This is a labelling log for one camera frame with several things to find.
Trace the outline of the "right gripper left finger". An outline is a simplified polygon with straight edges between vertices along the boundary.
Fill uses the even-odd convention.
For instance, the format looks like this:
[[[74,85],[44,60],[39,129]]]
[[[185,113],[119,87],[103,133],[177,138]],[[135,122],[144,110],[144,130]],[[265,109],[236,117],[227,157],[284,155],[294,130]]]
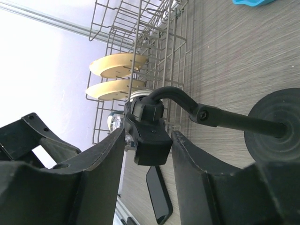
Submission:
[[[0,130],[3,225],[111,225],[125,147],[118,128],[85,151],[35,113]]]

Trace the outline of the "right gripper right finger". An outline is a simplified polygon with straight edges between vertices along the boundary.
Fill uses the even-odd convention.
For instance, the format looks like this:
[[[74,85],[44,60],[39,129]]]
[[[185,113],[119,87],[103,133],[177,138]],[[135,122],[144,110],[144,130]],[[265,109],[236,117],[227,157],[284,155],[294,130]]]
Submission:
[[[172,160],[183,225],[297,225],[300,165],[237,168],[172,133]]]

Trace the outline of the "black phone stand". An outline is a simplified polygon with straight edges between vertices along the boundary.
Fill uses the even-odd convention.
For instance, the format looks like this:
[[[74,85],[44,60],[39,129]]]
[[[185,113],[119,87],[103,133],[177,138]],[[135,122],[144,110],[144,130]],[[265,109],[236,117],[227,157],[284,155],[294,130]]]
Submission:
[[[194,123],[243,131],[247,150],[257,162],[298,162],[300,159],[298,88],[268,94],[248,115],[242,115],[200,104],[183,90],[169,86],[125,104],[124,128],[134,140],[137,165],[157,166],[167,161],[172,140],[163,120],[163,99],[177,103]]]

